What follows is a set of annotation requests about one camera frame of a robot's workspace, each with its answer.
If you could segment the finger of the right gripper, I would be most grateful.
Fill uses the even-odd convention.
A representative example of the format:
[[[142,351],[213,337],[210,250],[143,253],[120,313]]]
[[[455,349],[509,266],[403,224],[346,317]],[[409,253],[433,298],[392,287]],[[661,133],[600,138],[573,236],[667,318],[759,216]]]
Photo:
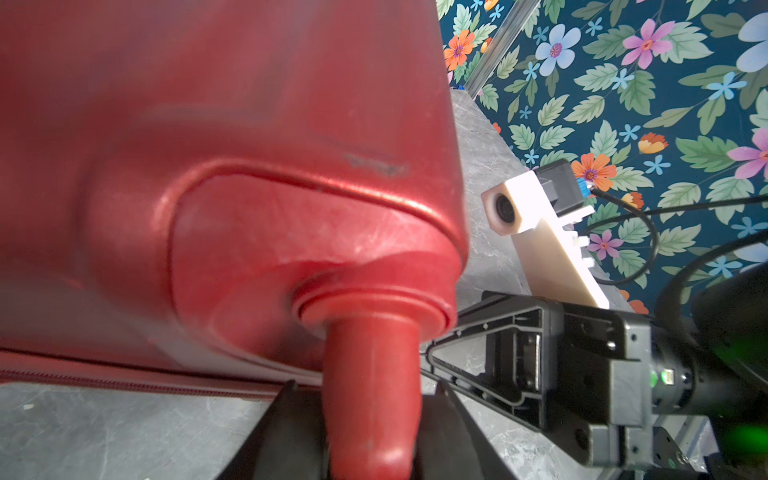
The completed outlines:
[[[546,428],[546,303],[485,292],[424,347],[424,375],[530,430]]]

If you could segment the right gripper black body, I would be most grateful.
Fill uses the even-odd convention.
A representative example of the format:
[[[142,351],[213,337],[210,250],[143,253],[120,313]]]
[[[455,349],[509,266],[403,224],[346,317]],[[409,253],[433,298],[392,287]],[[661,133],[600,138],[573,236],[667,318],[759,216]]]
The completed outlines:
[[[651,319],[552,303],[556,381],[545,436],[587,467],[649,468],[653,425],[663,415],[699,415],[695,354]]]

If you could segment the red hard-shell suitcase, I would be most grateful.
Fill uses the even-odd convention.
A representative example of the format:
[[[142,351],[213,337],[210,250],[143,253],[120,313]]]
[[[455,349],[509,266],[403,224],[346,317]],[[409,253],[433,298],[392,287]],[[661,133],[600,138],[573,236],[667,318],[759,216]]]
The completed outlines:
[[[464,185],[431,1],[5,1],[1,379],[269,398],[225,479],[506,479],[420,347]]]

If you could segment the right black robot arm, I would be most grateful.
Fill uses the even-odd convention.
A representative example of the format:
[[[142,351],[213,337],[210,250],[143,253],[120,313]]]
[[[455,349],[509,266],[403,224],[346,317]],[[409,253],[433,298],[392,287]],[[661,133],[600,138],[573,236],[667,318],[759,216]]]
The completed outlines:
[[[487,292],[432,342],[423,373],[541,432],[578,463],[687,478],[654,421],[705,416],[720,451],[709,478],[752,477],[767,459],[767,267],[732,265],[692,299],[688,280],[753,234],[700,255],[661,292],[653,315]]]

